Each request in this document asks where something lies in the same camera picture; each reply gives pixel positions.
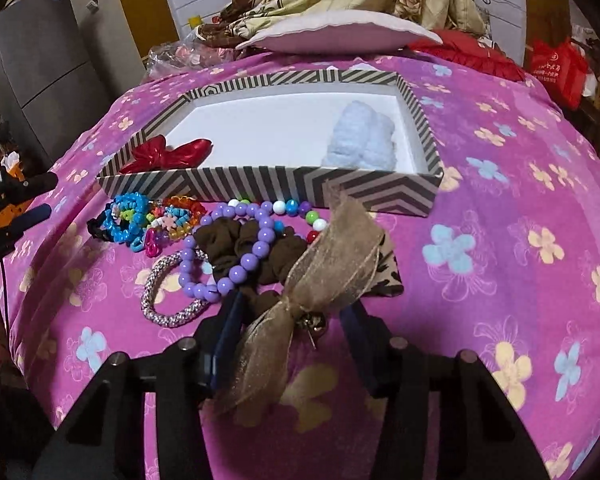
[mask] blue plush item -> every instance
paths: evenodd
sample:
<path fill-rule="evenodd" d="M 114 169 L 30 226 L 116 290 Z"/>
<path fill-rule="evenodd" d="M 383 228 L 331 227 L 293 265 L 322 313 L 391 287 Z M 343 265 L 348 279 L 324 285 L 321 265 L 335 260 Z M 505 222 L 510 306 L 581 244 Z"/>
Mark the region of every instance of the blue plush item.
<path fill-rule="evenodd" d="M 394 122 L 363 102 L 342 112 L 322 165 L 331 168 L 393 171 L 396 165 Z"/>

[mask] shiny red ribbon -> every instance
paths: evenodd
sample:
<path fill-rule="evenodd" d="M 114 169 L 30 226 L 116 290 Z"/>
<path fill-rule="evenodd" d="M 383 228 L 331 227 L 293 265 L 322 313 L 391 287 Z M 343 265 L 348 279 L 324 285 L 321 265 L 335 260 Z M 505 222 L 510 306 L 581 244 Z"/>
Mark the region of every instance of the shiny red ribbon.
<path fill-rule="evenodd" d="M 208 157 L 211 148 L 210 140 L 196 139 L 168 152 L 167 139 L 162 135 L 158 135 L 131 149 L 135 161 L 127 164 L 120 170 L 120 173 L 195 168 Z"/>

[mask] yellow cap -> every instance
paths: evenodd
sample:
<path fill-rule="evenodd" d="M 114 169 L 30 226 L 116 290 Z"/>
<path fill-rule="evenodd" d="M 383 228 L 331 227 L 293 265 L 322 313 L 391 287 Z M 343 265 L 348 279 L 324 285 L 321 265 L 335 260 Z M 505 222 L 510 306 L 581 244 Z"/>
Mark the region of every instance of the yellow cap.
<path fill-rule="evenodd" d="M 200 16 L 191 16 L 189 18 L 189 27 L 196 28 L 198 25 L 202 25 L 202 18 Z"/>

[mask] pink pillow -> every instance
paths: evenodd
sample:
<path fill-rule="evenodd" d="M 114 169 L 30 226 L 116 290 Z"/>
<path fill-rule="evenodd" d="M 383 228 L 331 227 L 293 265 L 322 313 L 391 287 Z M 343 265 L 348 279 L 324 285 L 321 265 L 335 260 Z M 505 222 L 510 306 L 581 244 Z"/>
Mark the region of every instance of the pink pillow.
<path fill-rule="evenodd" d="M 258 31 L 247 46 L 286 54 L 372 54 L 394 52 L 408 43 L 439 35 L 417 23 L 371 10 L 328 10 L 285 18 Z"/>

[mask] bed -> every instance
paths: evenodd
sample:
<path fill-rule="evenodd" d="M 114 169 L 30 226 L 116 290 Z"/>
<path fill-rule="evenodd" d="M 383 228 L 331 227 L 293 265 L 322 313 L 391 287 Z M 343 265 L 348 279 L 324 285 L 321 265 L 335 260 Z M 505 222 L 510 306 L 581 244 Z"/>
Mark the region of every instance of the bed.
<path fill-rule="evenodd" d="M 600 435 L 600 161 L 534 78 L 512 83 L 427 56 L 259 54 L 118 99 L 54 166 L 58 187 L 36 201 L 50 204 L 52 217 L 5 260 L 0 296 L 29 386 L 58 425 L 109 354 L 160 352 L 197 325 L 148 322 L 139 296 L 152 260 L 89 236 L 86 221 L 108 200 L 94 181 L 107 158 L 189 89 L 316 66 L 400 73 L 445 165 L 428 218 L 373 214 L 396 245 L 405 291 L 365 298 L 366 308 L 426 351 L 477 351 L 551 478 L 567 479 Z M 186 304 L 179 288 L 177 274 L 163 282 L 159 310 Z M 215 478 L 368 478 L 383 405 L 360 384 L 337 320 L 319 347 L 294 344 L 285 395 L 262 418 L 203 409 Z M 158 479 L 154 411 L 148 396 L 150 480 Z"/>

